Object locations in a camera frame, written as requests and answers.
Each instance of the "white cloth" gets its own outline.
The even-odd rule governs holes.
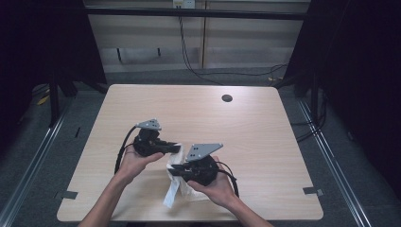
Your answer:
[[[177,144],[176,146],[181,146],[180,151],[176,154],[170,154],[170,158],[166,165],[167,167],[167,174],[169,179],[171,180],[170,187],[168,188],[165,201],[163,204],[168,208],[171,208],[174,200],[175,195],[177,194],[178,188],[181,189],[181,194],[186,201],[205,201],[209,200],[209,198],[201,192],[195,191],[192,187],[190,187],[186,181],[183,180],[182,177],[173,177],[171,173],[168,171],[169,168],[172,168],[171,165],[174,164],[182,164],[184,162],[184,152],[183,152],[183,145]]]

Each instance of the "cable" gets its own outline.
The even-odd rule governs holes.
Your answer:
[[[224,164],[224,163],[222,163],[222,162],[215,162],[215,163],[216,163],[216,164],[222,164],[222,165],[226,166],[226,167],[228,168],[228,170],[230,171],[231,175],[234,175],[234,174],[233,174],[233,171],[231,171],[231,169],[230,169],[226,164]]]
[[[326,119],[326,112],[327,112],[326,106],[327,106],[327,96],[325,94],[323,94],[323,102],[322,102],[322,106],[321,106],[321,116],[319,117],[319,121],[322,121],[322,122],[319,122],[317,129],[310,131],[306,134],[303,134],[301,136],[298,136],[296,138],[298,143],[303,142],[305,139],[309,138],[311,135],[317,133],[318,131],[320,131],[322,129],[322,127],[324,126],[324,123],[325,123],[325,119]]]
[[[121,159],[123,158],[123,154],[124,154],[124,150],[127,146],[131,145],[127,143],[127,140],[130,138],[131,133],[136,129],[136,126],[132,127],[132,129],[130,129],[130,131],[128,132],[128,134],[126,135],[123,145],[121,146],[120,151],[118,152],[118,156],[117,156],[117,160],[115,161],[115,168],[114,168],[114,174],[117,173],[118,169],[120,168],[121,165]]]
[[[236,183],[236,178],[234,177],[233,173],[229,173],[224,169],[212,168],[212,167],[201,167],[201,168],[198,168],[197,170],[200,170],[200,171],[216,171],[216,172],[224,173],[225,175],[227,175],[230,178],[230,181],[233,184],[234,193],[235,193],[235,195],[237,197],[239,197],[238,184]]]
[[[218,73],[198,73],[198,72],[195,72],[195,70],[194,70],[194,69],[192,68],[192,66],[191,66],[191,63],[190,63],[190,61],[189,61],[188,54],[187,54],[187,51],[186,51],[185,38],[184,38],[184,35],[183,35],[183,18],[182,18],[182,17],[179,17],[179,21],[180,21],[180,33],[181,33],[181,42],[182,42],[183,62],[185,63],[186,68],[187,68],[191,73],[193,73],[196,77],[198,77],[199,79],[203,79],[203,80],[206,80],[206,81],[209,81],[209,82],[213,82],[213,83],[218,84],[218,85],[223,85],[222,83],[219,83],[219,82],[216,82],[216,81],[213,81],[213,80],[210,80],[210,79],[206,79],[206,78],[203,78],[203,77],[201,77],[201,76],[210,76],[210,75],[239,75],[239,76],[259,77],[259,76],[266,76],[266,75],[268,75],[268,74],[272,74],[273,72],[275,72],[275,71],[281,69],[282,67],[288,66],[287,63],[285,63],[285,64],[277,64],[277,65],[274,65],[274,66],[270,69],[269,72],[260,73],[260,74],[230,73],[230,72],[228,72],[228,73],[224,73],[224,72],[218,72]]]

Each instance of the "gray carpet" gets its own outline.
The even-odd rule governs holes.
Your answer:
[[[253,73],[269,72],[258,69],[215,69],[207,72]],[[284,70],[274,73],[276,78]],[[107,75],[109,85],[114,83],[135,84],[207,84],[214,82],[200,79],[187,70],[164,72],[121,73]],[[224,85],[269,86],[269,76],[213,75],[203,76]],[[39,174],[36,176],[28,195],[12,226],[76,226],[76,223],[62,223],[56,214],[61,201],[54,198],[58,191],[69,184],[79,156],[83,150],[91,128],[96,120],[103,98],[102,95],[84,84],[77,83],[78,95],[67,113],[61,130],[49,150]],[[292,87],[279,90],[290,122],[305,122],[298,100]],[[26,120],[19,129],[15,141],[2,157],[0,170],[1,208],[21,179],[36,148],[42,142],[50,119],[49,104],[36,106],[32,102]],[[295,136],[309,131],[308,126],[293,126]],[[335,152],[350,185],[367,212],[374,226],[401,226],[401,203],[386,182],[366,160],[357,142],[347,135],[335,113],[327,107],[327,119],[323,133]],[[272,221],[275,226],[357,226],[348,206],[336,185],[333,176],[313,137],[299,144],[307,169],[315,187],[324,191],[320,202],[324,217],[318,221]],[[147,226],[189,226],[189,223],[149,223]],[[126,223],[111,223],[111,226],[126,226]],[[236,223],[213,223],[213,226],[238,226]]]

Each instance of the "aluminum rail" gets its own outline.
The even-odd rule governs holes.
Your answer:
[[[308,122],[311,122],[311,112],[306,102],[304,100],[301,100],[299,101],[299,105],[305,119]],[[357,223],[357,226],[372,227],[372,223],[369,221],[362,204],[360,203],[357,195],[355,194],[351,185],[348,183],[344,173],[342,172],[342,169],[337,162],[336,156],[334,155],[326,139],[324,138],[322,131],[319,130],[313,123],[309,124],[309,128],[313,132],[313,136],[318,143],[319,148],[321,149],[324,160],[327,162],[328,167],[330,168],[330,171],[333,174],[333,177],[337,183],[337,186],[339,187],[340,192],[344,197],[345,202],[347,203],[348,208],[350,209],[351,214],[353,215]]]
[[[131,16],[180,16],[180,17],[210,17],[210,18],[242,18],[303,21],[312,18],[329,18],[328,15],[310,15],[302,12],[270,12],[270,11],[238,11],[215,9],[142,9],[117,7],[84,7],[61,8],[30,6],[35,13],[57,14],[94,14],[94,15],[131,15]]]
[[[56,135],[59,133],[61,125],[64,121],[65,115],[67,114],[71,104],[73,102],[73,98],[70,98],[66,105],[64,111],[61,113],[59,120],[54,124],[52,128],[47,130],[47,134],[44,137],[41,145],[36,151],[35,156],[33,157],[29,167],[27,168],[23,178],[18,183],[11,197],[7,201],[4,206],[2,212],[0,213],[0,226],[1,227],[9,227],[12,222],[15,220],[18,211],[20,210],[26,195],[32,186],[33,181],[35,180],[35,176],[38,174],[48,151],[50,150],[51,145],[53,144]]]

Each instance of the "hand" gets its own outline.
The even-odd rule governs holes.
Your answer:
[[[147,164],[155,162],[163,156],[163,153],[158,152],[148,157],[142,157],[135,151],[133,145],[129,145],[126,147],[123,161],[115,175],[120,176],[125,181],[125,184],[130,184],[145,169]]]
[[[213,157],[213,159],[218,162],[217,156]],[[220,163],[218,163],[218,168],[224,170]],[[223,207],[227,207],[228,204],[236,198],[229,179],[224,173],[219,172],[216,179],[207,186],[203,186],[194,181],[188,181],[188,185],[196,191],[204,193],[212,202]]]

